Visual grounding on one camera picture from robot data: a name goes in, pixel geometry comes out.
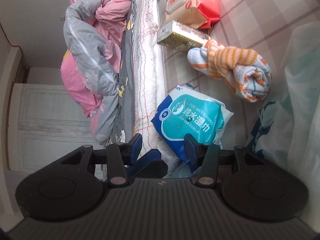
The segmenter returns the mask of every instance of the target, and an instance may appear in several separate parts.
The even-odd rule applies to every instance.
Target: blue wet wipes package
[[[177,157],[192,167],[184,150],[184,136],[191,133],[199,143],[218,145],[232,115],[224,103],[177,86],[158,106],[152,123]]]

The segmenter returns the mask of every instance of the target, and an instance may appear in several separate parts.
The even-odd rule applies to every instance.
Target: white wall
[[[60,68],[67,49],[60,17],[68,6],[69,0],[0,0],[4,31],[30,67]]]
[[[0,78],[2,75],[4,63],[7,60],[10,48],[11,46],[7,42],[7,39],[5,38],[4,33],[0,28]]]

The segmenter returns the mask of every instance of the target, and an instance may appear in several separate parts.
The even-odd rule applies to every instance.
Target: plastic bag
[[[192,167],[183,147],[187,133],[199,143],[220,143],[232,112],[224,103],[185,86],[177,86],[158,106],[152,123],[172,151]]]
[[[302,219],[320,231],[320,22],[293,31],[247,148],[308,187]]]

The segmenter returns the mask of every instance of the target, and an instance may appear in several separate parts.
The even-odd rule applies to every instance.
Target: crumpled bedding
[[[120,43],[131,0],[70,0],[64,36],[68,51],[61,77],[71,98],[90,118],[90,130],[104,145],[118,105]]]

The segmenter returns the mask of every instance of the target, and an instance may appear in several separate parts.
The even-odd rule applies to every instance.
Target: striped towel
[[[188,61],[196,70],[223,79],[237,97],[249,102],[263,100],[269,93],[271,70],[253,49],[224,47],[209,40],[201,48],[190,49]]]

